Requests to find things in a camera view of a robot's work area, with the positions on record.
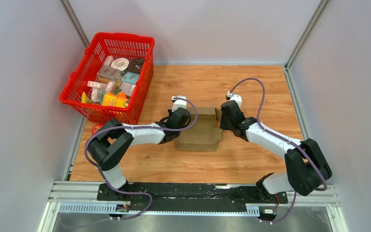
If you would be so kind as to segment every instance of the wooden platform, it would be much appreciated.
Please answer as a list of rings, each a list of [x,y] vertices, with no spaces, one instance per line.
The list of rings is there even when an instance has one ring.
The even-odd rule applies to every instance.
[[[166,117],[171,96],[187,96],[197,107],[219,107],[226,101],[226,92],[246,77],[257,77],[265,84],[261,121],[283,134],[302,138],[279,66],[155,66],[139,124]],[[245,82],[234,92],[243,98],[245,116],[256,117],[262,96],[259,83]],[[86,124],[71,180],[102,180],[83,155],[94,125]],[[281,158],[230,131],[223,131],[223,141],[215,152],[177,151],[174,143],[138,145],[127,151],[120,164],[130,182],[255,183],[268,173],[285,169]]]

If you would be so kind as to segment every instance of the red plastic basket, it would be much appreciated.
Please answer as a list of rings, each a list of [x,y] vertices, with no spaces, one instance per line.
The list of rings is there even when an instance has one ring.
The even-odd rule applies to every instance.
[[[154,43],[151,37],[124,33],[97,33],[85,50],[85,56],[79,67],[70,75],[60,95],[60,101],[72,106],[92,122],[104,123],[117,118],[122,123],[137,124],[154,73]],[[127,108],[81,103],[83,92],[88,96],[91,94],[87,81],[99,81],[97,72],[107,56],[124,57],[128,60],[137,57],[145,58],[143,69]]]

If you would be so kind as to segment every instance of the flattened cardboard box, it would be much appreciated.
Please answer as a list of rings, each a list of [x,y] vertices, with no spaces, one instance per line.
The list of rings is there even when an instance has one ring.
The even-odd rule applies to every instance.
[[[196,116],[194,109],[187,107],[187,110],[193,121]],[[223,130],[216,127],[221,119],[221,111],[213,107],[197,107],[197,113],[196,123],[174,140],[177,150],[215,151],[223,139]]]

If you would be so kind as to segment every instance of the gray floor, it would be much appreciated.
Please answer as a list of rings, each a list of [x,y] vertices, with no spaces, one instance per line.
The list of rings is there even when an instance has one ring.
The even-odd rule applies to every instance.
[[[286,208],[280,208],[282,217]],[[104,214],[59,214],[62,223],[68,226],[81,226],[107,218]],[[291,215],[279,224],[265,225],[251,217],[214,216],[155,216],[142,215],[127,221],[106,221],[82,229],[67,229],[58,223],[55,232],[331,232],[328,213],[324,207],[295,207]]]

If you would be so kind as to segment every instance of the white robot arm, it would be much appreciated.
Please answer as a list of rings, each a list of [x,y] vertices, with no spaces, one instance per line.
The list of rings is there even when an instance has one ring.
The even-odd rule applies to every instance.
[[[87,150],[102,170],[106,180],[116,189],[126,184],[119,162],[127,149],[140,144],[164,144],[180,135],[179,131],[159,130],[159,128],[180,129],[190,123],[190,112],[186,110],[187,102],[174,100],[169,116],[149,125],[129,125],[120,123],[117,119],[109,120],[99,131],[122,126],[124,128],[100,133],[89,144]]]
[[[262,200],[284,191],[296,191],[307,196],[322,184],[316,171],[309,163],[304,162],[304,157],[293,143],[306,151],[325,180],[332,176],[330,167],[315,140],[301,141],[290,138],[268,128],[262,122],[258,122],[256,118],[246,118],[240,110],[241,96],[227,93],[226,97],[229,101],[221,105],[220,127],[224,130],[231,130],[235,136],[241,137],[247,142],[265,147],[285,160],[286,172],[268,174],[257,182],[259,191],[257,194]]]

